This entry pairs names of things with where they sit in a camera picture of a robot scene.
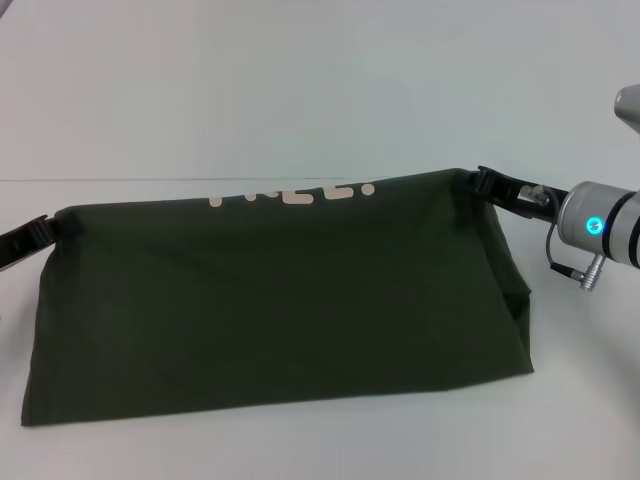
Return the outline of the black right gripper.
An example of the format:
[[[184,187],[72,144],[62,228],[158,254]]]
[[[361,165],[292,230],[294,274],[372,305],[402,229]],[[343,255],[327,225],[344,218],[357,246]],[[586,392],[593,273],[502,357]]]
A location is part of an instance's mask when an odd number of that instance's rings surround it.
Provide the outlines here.
[[[483,200],[527,219],[552,221],[568,192],[503,175],[479,166],[469,174],[467,190]]]

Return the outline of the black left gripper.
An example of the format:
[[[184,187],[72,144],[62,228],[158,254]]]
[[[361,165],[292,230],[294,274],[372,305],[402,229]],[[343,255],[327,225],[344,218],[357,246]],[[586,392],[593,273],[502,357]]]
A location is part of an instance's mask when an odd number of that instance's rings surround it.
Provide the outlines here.
[[[1,235],[1,270],[4,271],[44,250],[63,238],[82,230],[79,217],[73,212],[58,212],[49,218],[43,215]]]

